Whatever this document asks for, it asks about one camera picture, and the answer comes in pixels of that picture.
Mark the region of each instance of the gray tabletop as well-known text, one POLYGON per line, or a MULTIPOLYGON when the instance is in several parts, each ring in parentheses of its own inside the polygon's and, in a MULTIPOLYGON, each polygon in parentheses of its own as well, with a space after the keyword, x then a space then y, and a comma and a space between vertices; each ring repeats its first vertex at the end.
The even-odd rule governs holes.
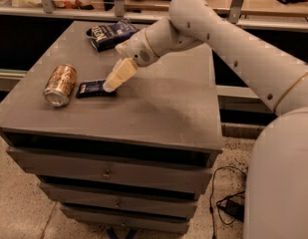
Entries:
POLYGON ((119 59, 98 53, 74 22, 0 105, 0 129, 198 151, 223 146, 211 51, 206 45, 170 53, 118 89, 114 98, 77 99, 81 81, 104 79, 119 59), (78 81, 66 107, 53 108, 43 90, 53 70, 71 64, 78 81))

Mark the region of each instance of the concrete floor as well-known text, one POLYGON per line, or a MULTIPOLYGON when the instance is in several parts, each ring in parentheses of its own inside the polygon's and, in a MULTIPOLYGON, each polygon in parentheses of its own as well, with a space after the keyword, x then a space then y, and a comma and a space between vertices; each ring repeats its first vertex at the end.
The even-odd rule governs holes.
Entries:
MULTIPOLYGON (((246 170, 254 139, 225 137, 225 148, 215 165, 232 165, 246 170)), ((35 175, 26 174, 5 152, 6 142, 0 137, 0 239, 105 239, 109 238, 107 225, 84 224, 67 218, 60 204, 53 202, 39 189, 35 175)), ((244 189, 238 172, 219 170, 215 177, 214 200, 244 189)), ((197 210, 185 235, 139 230, 135 239, 208 239, 212 238, 212 220, 209 214, 211 183, 198 202, 197 210)), ((226 221, 230 217, 223 214, 226 221)), ((235 221, 225 226, 215 212, 217 238, 242 238, 243 224, 235 221)), ((114 227, 119 238, 125 238, 129 229, 114 227)))

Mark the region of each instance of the table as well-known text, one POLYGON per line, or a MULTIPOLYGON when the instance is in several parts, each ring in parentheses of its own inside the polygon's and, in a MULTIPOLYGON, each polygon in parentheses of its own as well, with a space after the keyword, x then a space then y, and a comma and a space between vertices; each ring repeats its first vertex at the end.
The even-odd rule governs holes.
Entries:
POLYGON ((74 22, 0 104, 7 152, 71 218, 185 233, 223 147, 211 51, 168 54, 114 98, 76 99, 81 81, 105 78, 119 58, 92 47, 95 24, 74 22), (62 64, 78 81, 53 108, 42 92, 62 64))

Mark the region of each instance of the blue chip bag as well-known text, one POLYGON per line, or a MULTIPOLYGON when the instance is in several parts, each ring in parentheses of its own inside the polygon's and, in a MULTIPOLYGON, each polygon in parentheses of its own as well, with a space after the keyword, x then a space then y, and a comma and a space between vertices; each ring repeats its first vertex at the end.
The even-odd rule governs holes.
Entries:
POLYGON ((129 39, 138 30, 129 19, 122 19, 112 25, 94 26, 86 34, 91 37, 94 48, 101 52, 114 48, 129 39))

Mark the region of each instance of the can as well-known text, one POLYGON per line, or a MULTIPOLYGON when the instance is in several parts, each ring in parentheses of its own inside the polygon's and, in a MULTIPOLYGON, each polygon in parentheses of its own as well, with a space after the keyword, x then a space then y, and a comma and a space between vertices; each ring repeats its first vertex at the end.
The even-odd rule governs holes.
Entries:
POLYGON ((44 89, 45 100, 53 107, 65 106, 77 80, 77 72, 71 65, 58 66, 44 89))

